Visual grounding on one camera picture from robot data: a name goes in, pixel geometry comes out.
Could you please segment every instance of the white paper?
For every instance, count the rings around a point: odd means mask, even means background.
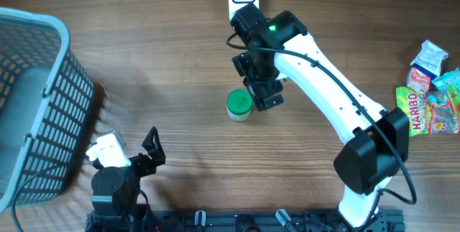
[[[433,73],[436,76],[439,76],[441,74],[441,63],[448,56],[449,54],[447,52],[432,42],[426,40],[422,44],[422,50],[410,64],[418,64],[425,70]]]

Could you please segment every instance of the laundry basket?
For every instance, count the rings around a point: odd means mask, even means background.
[[[55,17],[0,8],[0,213],[28,177],[73,160],[94,102],[91,79]],[[69,167],[25,186],[18,206],[62,191]]]

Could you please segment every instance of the small container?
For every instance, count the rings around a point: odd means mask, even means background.
[[[246,120],[252,109],[251,95],[244,90],[235,90],[227,98],[227,114],[235,121]]]

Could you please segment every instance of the wooden table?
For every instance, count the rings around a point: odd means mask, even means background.
[[[226,115],[228,94],[242,88],[228,48],[227,0],[1,0],[55,15],[69,27],[71,48],[108,95],[97,132],[118,129],[126,154],[156,126],[167,155],[142,180],[154,210],[304,210],[333,208],[344,185],[333,160],[342,148],[323,114],[293,83],[285,103],[245,122]],[[426,39],[460,66],[460,0],[261,0],[270,17],[293,12],[329,60],[386,108],[405,84],[409,62]],[[460,230],[460,136],[410,140],[407,162],[415,206],[386,195],[381,205],[404,210],[408,231]],[[92,210],[86,166],[64,195],[19,210],[26,231],[82,231]],[[403,176],[389,185],[409,197]],[[0,231],[14,229],[11,214]]]

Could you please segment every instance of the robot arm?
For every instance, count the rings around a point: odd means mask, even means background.
[[[97,138],[86,154],[94,160],[98,172],[91,180],[94,211],[87,215],[86,232],[99,231],[160,231],[160,224],[140,189],[142,177],[153,175],[166,160],[155,127],[142,142],[147,154],[127,158],[122,136],[110,131]],[[143,195],[146,203],[138,204]]]
[[[288,77],[335,128],[345,144],[334,160],[346,185],[339,212],[351,227],[360,228],[369,213],[377,213],[374,203],[380,197],[378,190],[400,167],[385,139],[391,141],[402,161],[408,158],[407,116],[398,108],[388,113],[351,84],[292,13],[284,11],[268,19],[255,5],[247,4],[235,12],[231,26],[245,47],[228,44],[248,49],[233,62],[259,111],[284,101],[279,79]],[[375,129],[383,131],[386,138]]]

